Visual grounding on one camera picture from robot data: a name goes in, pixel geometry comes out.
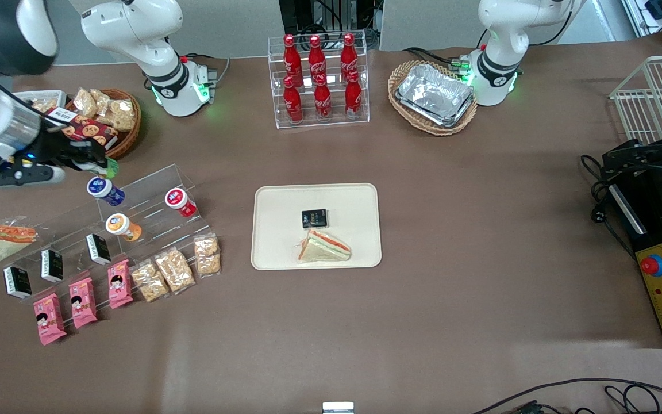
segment aluminum foil container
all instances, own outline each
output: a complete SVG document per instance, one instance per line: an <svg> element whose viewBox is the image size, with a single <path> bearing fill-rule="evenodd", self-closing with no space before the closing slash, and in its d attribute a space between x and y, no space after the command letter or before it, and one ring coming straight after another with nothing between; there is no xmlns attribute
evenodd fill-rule
<svg viewBox="0 0 662 414"><path fill-rule="evenodd" d="M431 65L410 69L395 92L397 100L436 125L452 128L474 101L474 90Z"/></svg>

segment yogurt cup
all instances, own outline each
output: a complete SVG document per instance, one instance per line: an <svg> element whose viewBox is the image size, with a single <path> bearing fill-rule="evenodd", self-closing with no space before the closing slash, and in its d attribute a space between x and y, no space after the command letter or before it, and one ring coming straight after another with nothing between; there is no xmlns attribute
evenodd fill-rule
<svg viewBox="0 0 662 414"><path fill-rule="evenodd" d="M91 178L86 191L92 196L108 202L110 205L120 205L124 201L124 191L118 189L106 178Z"/></svg>
<svg viewBox="0 0 662 414"><path fill-rule="evenodd" d="M171 209L178 210L182 217L191 217L198 210L195 207L195 203L188 196L188 193L181 188L168 191L165 194L165 204Z"/></svg>
<svg viewBox="0 0 662 414"><path fill-rule="evenodd" d="M142 236L142 228L129 221L129 218L121 213L113 214L106 220L106 231L122 236L127 242L133 242Z"/></svg>

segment red button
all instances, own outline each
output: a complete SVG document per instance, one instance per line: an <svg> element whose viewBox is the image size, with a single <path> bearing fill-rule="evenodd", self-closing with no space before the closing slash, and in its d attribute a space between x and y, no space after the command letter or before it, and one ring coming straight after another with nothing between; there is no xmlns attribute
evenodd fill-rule
<svg viewBox="0 0 662 414"><path fill-rule="evenodd" d="M644 272L646 272L649 275L654 275L655 273L659 272L660 270L660 265L652 257L646 257L640 262L640 267L643 269Z"/></svg>

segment wicker basket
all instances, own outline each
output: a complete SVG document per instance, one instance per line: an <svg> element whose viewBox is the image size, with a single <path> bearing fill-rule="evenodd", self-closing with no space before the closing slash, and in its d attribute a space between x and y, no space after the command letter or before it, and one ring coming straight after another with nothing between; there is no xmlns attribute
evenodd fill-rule
<svg viewBox="0 0 662 414"><path fill-rule="evenodd" d="M449 69L444 68L444 66L438 65L438 63L426 62L424 60L411 60L410 62L403 63L402 65L398 66L397 69L392 71L392 74L390 75L390 78L387 81L387 91L388 91L388 97L390 103L395 108L395 110L397 110L397 112L399 112L400 115L402 115L402 117L405 118L405 120L408 121L410 125L414 126L415 128L418 128L421 131L425 131L426 133L430 133L431 135L435 135L435 136L454 135L455 133L464 129L464 127L467 126L468 123L470 123L471 119L474 117L476 113L476 100L475 102L471 103L471 105L467 109L467 112L464 113L464 115L454 126L454 128L442 128L441 126L436 125L436 123L434 123L433 121L428 120L428 118L426 118L425 116L420 115L419 113L406 107L405 105L402 105L395 98L395 90L407 77L407 74L410 73L410 69L412 69L413 66L422 65L424 63L433 66L434 68L441 71L441 73L443 74L446 74L448 76L454 76L454 73L452 73L452 71L449 71Z"/></svg>
<svg viewBox="0 0 662 414"><path fill-rule="evenodd" d="M122 91L121 89L102 89L101 92L113 100L131 99L134 114L136 115L136 118L134 119L134 128L126 133L118 133L116 146L109 149L106 153L107 157L116 160L126 154L137 142L137 136L139 136L140 133L140 124L142 123L142 110L140 110L140 103L137 102L132 95L127 94L127 92ZM68 102L66 109L74 112L76 111L76 105L74 105L72 100Z"/></svg>

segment blue yogurt cup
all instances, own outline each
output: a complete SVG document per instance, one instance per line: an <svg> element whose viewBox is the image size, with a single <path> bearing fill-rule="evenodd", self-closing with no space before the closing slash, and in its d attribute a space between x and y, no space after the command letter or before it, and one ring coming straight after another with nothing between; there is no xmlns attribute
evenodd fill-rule
<svg viewBox="0 0 662 414"><path fill-rule="evenodd" d="M103 201L108 202L110 205L120 205L124 201L124 191L118 189L111 183L111 180L106 178L94 177L86 186L89 194Z"/></svg>

